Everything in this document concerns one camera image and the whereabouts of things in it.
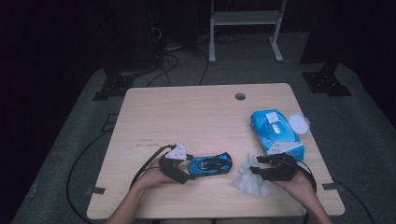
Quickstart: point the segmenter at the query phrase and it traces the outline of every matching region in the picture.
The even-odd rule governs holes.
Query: white label
[[[268,155],[280,154],[302,145],[303,143],[301,142],[274,142],[272,146],[267,150],[267,154]]]
[[[184,161],[187,159],[186,148],[183,144],[177,145],[177,147],[165,155],[165,158]]]
[[[270,124],[279,122],[279,118],[277,117],[276,112],[265,114],[265,116],[267,117],[268,123]]]

